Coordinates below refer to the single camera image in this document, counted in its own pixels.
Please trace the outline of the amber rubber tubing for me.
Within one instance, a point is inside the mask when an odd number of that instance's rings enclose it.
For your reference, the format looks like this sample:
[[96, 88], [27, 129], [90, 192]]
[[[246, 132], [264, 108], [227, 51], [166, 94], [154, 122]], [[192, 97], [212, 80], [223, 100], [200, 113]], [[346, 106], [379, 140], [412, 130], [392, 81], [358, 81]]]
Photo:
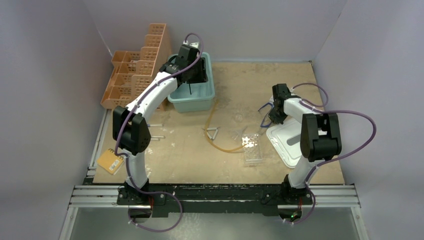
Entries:
[[209, 114], [209, 116], [208, 116], [208, 118], [207, 118], [207, 120], [206, 120], [206, 122], [205, 122], [204, 129], [203, 129], [203, 133], [204, 133], [204, 136], [206, 137], [207, 142], [208, 142], [208, 143], [209, 143], [212, 147], [214, 147], [215, 149], [217, 149], [217, 150], [219, 150], [219, 151], [221, 151], [221, 152], [229, 153], [229, 154], [233, 154], [233, 153], [236, 153], [236, 152], [240, 151], [241, 149], [243, 149], [243, 148], [246, 146], [246, 144], [242, 144], [242, 145], [240, 145], [240, 146], [238, 146], [238, 147], [236, 147], [236, 148], [232, 148], [232, 149], [224, 149], [224, 148], [222, 148], [222, 147], [219, 147], [218, 145], [216, 145], [216, 144], [214, 143], [215, 137], [217, 136], [217, 133], [218, 133], [218, 131], [219, 131], [219, 129], [218, 129], [218, 128], [216, 128], [216, 129], [214, 130], [214, 134], [213, 134], [212, 136], [209, 136], [209, 126], [210, 126], [210, 123], [211, 123], [211, 121], [212, 121], [212, 118], [213, 118], [213, 116], [214, 116], [214, 113], [215, 113], [215, 111], [216, 111], [216, 108], [217, 108], [218, 104], [219, 104], [219, 101], [218, 101], [218, 100], [216, 100], [216, 101], [214, 102], [213, 107], [212, 107], [212, 109], [211, 109], [211, 111], [210, 111], [210, 114]]

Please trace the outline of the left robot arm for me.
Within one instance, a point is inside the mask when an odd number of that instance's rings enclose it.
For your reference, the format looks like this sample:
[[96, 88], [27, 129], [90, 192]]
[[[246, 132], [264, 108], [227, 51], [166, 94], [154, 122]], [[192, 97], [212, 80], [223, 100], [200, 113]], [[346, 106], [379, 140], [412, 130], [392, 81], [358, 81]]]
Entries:
[[138, 205], [146, 203], [150, 195], [143, 187], [148, 182], [145, 150], [152, 138], [148, 121], [156, 108], [182, 84], [207, 82], [202, 53], [202, 46], [184, 43], [178, 54], [159, 68], [154, 80], [139, 96], [112, 112], [114, 154], [125, 164], [124, 188]]

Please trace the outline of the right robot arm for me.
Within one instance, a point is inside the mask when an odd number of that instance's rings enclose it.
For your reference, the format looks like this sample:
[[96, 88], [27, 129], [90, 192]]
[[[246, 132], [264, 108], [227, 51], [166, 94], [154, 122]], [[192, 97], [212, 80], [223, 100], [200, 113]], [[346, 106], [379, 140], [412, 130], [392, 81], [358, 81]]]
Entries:
[[268, 117], [273, 124], [283, 124], [287, 117], [292, 117], [301, 125], [301, 158], [285, 176], [280, 191], [282, 200], [292, 204], [307, 195], [309, 180], [320, 164], [341, 153], [339, 118], [336, 113], [320, 111], [321, 105], [292, 93], [285, 83], [272, 86], [272, 99]]

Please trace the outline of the blue safety glasses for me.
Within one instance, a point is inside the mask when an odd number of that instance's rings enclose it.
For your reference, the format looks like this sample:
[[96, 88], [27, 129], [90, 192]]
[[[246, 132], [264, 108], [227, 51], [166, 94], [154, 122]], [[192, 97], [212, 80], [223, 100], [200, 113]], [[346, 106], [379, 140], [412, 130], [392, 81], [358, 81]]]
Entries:
[[270, 120], [270, 118], [269, 118], [269, 113], [271, 112], [271, 110], [274, 108], [274, 105], [271, 103], [271, 102], [267, 102], [267, 103], [265, 103], [264, 105], [262, 105], [257, 111], [259, 112], [259, 113], [261, 113], [261, 112], [263, 112], [264, 113], [264, 111], [265, 110], [267, 110], [267, 112], [264, 114], [264, 116], [263, 116], [263, 118], [262, 118], [262, 120], [261, 120], [261, 122], [260, 122], [260, 127], [261, 128], [269, 128], [270, 126], [271, 126], [271, 124], [272, 124], [272, 121]]

